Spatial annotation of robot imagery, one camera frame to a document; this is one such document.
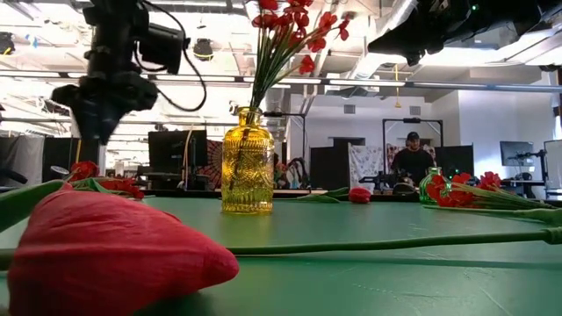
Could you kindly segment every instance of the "ceiling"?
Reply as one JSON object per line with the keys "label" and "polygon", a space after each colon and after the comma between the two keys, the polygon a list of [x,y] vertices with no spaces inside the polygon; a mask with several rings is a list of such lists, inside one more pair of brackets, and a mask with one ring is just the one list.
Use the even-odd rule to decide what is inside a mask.
{"label": "ceiling", "polygon": [[[448,61],[444,53],[436,58],[428,57],[426,62],[415,67],[409,67],[405,60],[397,56],[378,56],[366,62],[364,47],[376,36],[376,23],[378,19],[388,15],[393,10],[395,2],[400,0],[343,0],[338,2],[317,0],[311,6],[311,28],[317,17],[324,11],[332,11],[338,17],[353,13],[354,18],[349,24],[350,37],[347,41],[329,39],[328,47],[317,54],[306,50],[297,55],[292,62],[299,62],[305,54],[311,54],[316,61],[316,72],[311,76],[340,76],[350,78],[363,67],[361,62],[370,67],[370,74],[374,78],[385,80],[433,81],[433,82],[494,82],[494,83],[533,83],[540,79],[540,70],[536,66],[524,66],[528,60],[501,59],[494,60],[494,66],[501,67],[475,67],[469,61],[474,61],[479,56],[477,47],[467,44],[460,45],[460,51],[449,51],[450,54],[460,57],[461,60]],[[164,6],[183,24],[191,42],[196,39],[210,39],[214,50],[211,61],[203,62],[194,58],[192,51],[189,54],[194,60],[198,70],[203,75],[253,75],[255,72],[256,58],[256,28],[250,24],[250,18],[256,14],[256,2],[245,0],[154,0],[154,3]],[[0,70],[28,70],[28,71],[56,71],[56,72],[84,72],[87,61],[83,53],[89,49],[91,28],[85,24],[81,10],[89,5],[87,1],[75,0],[25,0],[10,3],[0,3],[3,17],[0,20],[0,32],[12,32],[15,35],[17,52],[11,56],[0,55]],[[163,13],[150,12],[150,20],[167,27],[177,28],[174,21]],[[512,36],[505,29],[489,32],[475,39],[473,44],[504,43],[507,37]],[[515,55],[525,47],[511,47]],[[485,56],[495,56],[502,50],[501,45],[496,49],[483,52]],[[467,53],[462,59],[461,53]],[[180,74],[193,74],[193,70],[183,61]],[[15,79],[0,77],[0,83],[9,85],[8,90],[0,92],[0,104],[4,106],[5,118],[58,118],[68,119],[56,113],[46,111],[43,98],[49,98],[53,88],[65,83],[56,80],[40,79]],[[180,86],[162,83],[160,88],[177,103],[184,107],[194,107],[202,97],[199,86]],[[277,101],[267,104],[268,109],[290,109],[290,99],[281,101],[281,96],[287,93],[298,93],[302,88],[294,87],[285,93],[280,93]],[[174,128],[185,128],[191,123],[234,124],[236,118],[229,111],[231,104],[245,105],[250,98],[250,86],[222,86],[209,87],[209,97],[205,106],[198,112],[186,113],[169,106],[162,98],[151,111],[135,112],[126,117],[126,120],[145,122],[166,122]],[[442,93],[439,90],[400,89],[401,96],[426,97],[431,102],[433,98]],[[396,88],[380,88],[378,97],[395,96]],[[285,122],[283,120],[269,123],[272,131],[278,131],[278,136],[284,137]],[[14,132],[21,130],[34,130],[39,133],[67,134],[70,124],[45,123],[41,125],[25,125],[12,123],[10,128]],[[154,125],[122,125],[116,134],[123,135],[124,139],[137,139],[146,135]],[[221,137],[228,127],[217,127],[217,137]]]}

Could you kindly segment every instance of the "person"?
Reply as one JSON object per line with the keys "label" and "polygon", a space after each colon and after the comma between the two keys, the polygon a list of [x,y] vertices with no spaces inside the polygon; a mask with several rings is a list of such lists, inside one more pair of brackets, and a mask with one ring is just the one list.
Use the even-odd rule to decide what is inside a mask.
{"label": "person", "polygon": [[414,185],[418,185],[420,181],[427,175],[429,167],[435,166],[431,154],[423,150],[420,146],[420,135],[411,132],[407,135],[407,147],[400,150],[394,156],[391,170],[400,173],[402,170],[408,173],[408,177]]}

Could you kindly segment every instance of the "green tabletop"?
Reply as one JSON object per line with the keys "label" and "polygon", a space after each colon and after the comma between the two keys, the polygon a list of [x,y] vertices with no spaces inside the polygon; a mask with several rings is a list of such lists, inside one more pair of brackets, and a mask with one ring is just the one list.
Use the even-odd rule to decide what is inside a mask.
{"label": "green tabletop", "polygon": [[[271,216],[228,216],[218,199],[146,198],[225,246],[382,241],[528,232],[533,222],[418,204],[276,201]],[[20,223],[0,234],[14,248]],[[562,315],[562,247],[543,242],[240,258],[238,277],[143,315]],[[7,305],[0,276],[0,305]]]}

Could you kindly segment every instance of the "yellow glass vase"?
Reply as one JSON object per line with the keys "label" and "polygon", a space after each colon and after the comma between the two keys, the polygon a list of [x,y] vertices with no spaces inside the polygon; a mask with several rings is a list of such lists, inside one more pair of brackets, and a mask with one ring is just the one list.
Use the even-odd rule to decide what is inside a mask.
{"label": "yellow glass vase", "polygon": [[262,113],[238,110],[238,126],[222,145],[222,211],[269,214],[273,210],[273,137],[260,127]]}

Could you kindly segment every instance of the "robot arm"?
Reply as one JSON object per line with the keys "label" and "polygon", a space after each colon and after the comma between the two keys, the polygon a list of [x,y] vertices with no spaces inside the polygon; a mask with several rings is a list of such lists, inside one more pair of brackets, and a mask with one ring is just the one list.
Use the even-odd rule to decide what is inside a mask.
{"label": "robot arm", "polygon": [[84,139],[107,144],[119,121],[130,111],[152,109],[156,85],[141,77],[132,63],[137,49],[142,60],[177,74],[182,52],[189,45],[183,31],[150,24],[143,0],[91,0],[83,10],[94,26],[91,50],[84,54],[88,72],[78,86],[53,90],[52,99],[72,110]]}

